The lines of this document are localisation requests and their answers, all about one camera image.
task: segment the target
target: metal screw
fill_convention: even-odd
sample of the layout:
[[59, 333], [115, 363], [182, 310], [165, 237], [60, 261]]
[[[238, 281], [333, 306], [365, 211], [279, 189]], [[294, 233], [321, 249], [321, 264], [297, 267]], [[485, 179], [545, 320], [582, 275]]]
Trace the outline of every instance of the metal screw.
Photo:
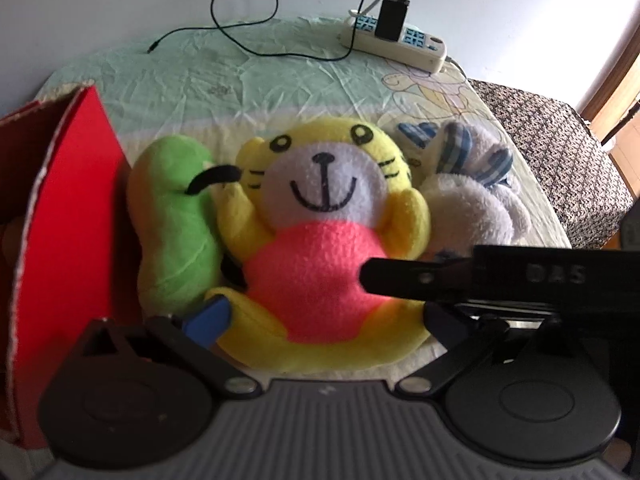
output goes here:
[[399, 386], [408, 394], [425, 394], [431, 390], [431, 381], [424, 377], [406, 377], [400, 381]]
[[433, 274], [430, 272], [423, 272], [418, 275], [418, 281], [423, 285], [428, 285], [433, 281]]
[[251, 377], [231, 377], [225, 381], [225, 388], [228, 392], [236, 395], [252, 394], [258, 383]]

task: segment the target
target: white power strip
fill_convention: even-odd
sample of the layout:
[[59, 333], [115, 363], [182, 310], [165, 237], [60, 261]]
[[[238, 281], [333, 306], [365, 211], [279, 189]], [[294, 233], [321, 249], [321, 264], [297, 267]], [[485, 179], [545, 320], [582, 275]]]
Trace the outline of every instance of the white power strip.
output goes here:
[[344, 46], [348, 47], [351, 44], [353, 20], [357, 20], [356, 37], [353, 42], [355, 50], [386, 57], [426, 72], [436, 73], [442, 69], [447, 58], [447, 46], [444, 41], [410, 26], [402, 28], [398, 41], [382, 40], [374, 33], [378, 20], [372, 16], [359, 16], [345, 20], [340, 33], [340, 43]]

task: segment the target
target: stuffed toy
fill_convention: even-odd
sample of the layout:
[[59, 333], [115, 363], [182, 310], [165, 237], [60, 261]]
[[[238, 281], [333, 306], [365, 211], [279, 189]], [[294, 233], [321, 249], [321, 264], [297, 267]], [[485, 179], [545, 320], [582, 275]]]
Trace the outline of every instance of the stuffed toy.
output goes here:
[[431, 213], [431, 240], [421, 260], [470, 256], [474, 245], [510, 245], [531, 228], [510, 173], [513, 154], [482, 128], [458, 121], [401, 123], [420, 148], [418, 186]]
[[414, 259], [430, 217], [397, 145], [372, 124], [322, 118], [245, 143], [240, 182], [216, 204], [218, 229], [242, 265], [218, 345], [279, 372], [353, 370], [396, 361], [425, 341], [422, 304], [367, 294], [372, 257]]
[[147, 315], [189, 314], [220, 282], [222, 250], [209, 193], [188, 195], [195, 176], [213, 166], [194, 139], [156, 140], [127, 183], [127, 208], [142, 247], [138, 298]]

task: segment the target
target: green plush toy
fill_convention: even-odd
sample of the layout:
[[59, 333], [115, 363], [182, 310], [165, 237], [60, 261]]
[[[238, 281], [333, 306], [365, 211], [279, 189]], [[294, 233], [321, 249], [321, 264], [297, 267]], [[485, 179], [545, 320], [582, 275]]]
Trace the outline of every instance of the green plush toy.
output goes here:
[[209, 193], [186, 195], [213, 166], [207, 148], [185, 136], [153, 142], [127, 185], [127, 206], [142, 246], [138, 297], [147, 315], [188, 314], [220, 282], [222, 248]]

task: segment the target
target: bed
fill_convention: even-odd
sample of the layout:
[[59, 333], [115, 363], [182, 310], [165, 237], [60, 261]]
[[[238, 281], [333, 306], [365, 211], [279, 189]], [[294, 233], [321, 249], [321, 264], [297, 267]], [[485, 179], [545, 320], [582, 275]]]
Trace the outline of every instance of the bed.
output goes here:
[[599, 249], [633, 197], [600, 141], [567, 103], [472, 81], [527, 161], [574, 249]]
[[[236, 29], [234, 35], [260, 52], [333, 57], [344, 52], [337, 41], [340, 25], [339, 20], [321, 18], [273, 20]], [[446, 64], [443, 72], [429, 76], [359, 52], [341, 62], [263, 59], [211, 31], [175, 34], [147, 54], [154, 39], [74, 60], [51, 75], [38, 97], [55, 96], [76, 84], [95, 84], [131, 163], [154, 139], [179, 132], [203, 142], [218, 162], [231, 162], [249, 137], [274, 136], [293, 123], [323, 114], [357, 116], [395, 138], [400, 122], [441, 123], [458, 118], [484, 126], [513, 150], [514, 176], [533, 225], [522, 243], [571, 246], [540, 177], [536, 178], [510, 134], [453, 65]], [[443, 351], [430, 341], [393, 365], [314, 377], [395, 382]], [[271, 378], [250, 373], [263, 383]], [[34, 456], [24, 457], [31, 471], [46, 462]]]

